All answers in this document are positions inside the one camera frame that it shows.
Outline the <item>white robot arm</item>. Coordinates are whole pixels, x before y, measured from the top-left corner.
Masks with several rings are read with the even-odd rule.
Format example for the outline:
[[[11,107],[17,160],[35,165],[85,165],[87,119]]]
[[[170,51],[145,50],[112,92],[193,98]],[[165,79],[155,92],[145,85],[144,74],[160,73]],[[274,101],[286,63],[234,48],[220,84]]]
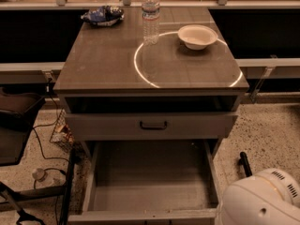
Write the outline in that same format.
[[[280,169],[265,169],[230,184],[217,225],[300,225],[300,186]]]

